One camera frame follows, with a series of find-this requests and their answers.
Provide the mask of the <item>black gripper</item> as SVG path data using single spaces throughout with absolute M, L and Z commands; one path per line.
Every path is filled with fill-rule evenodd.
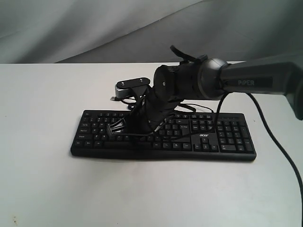
M 176 96 L 161 96 L 150 88 L 135 108 L 116 123 L 107 126 L 107 133 L 114 135 L 144 136 L 155 133 L 180 104 Z

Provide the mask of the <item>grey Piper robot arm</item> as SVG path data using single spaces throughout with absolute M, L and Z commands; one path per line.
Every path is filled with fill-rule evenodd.
M 109 124 L 110 135 L 148 135 L 184 100 L 221 100 L 229 93 L 283 95 L 296 118 L 303 118 L 303 56 L 286 54 L 230 64 L 206 55 L 192 57 L 171 46 L 182 61 L 159 66 L 153 82 L 146 78 L 120 81 L 116 87 L 134 97 L 134 109 Z

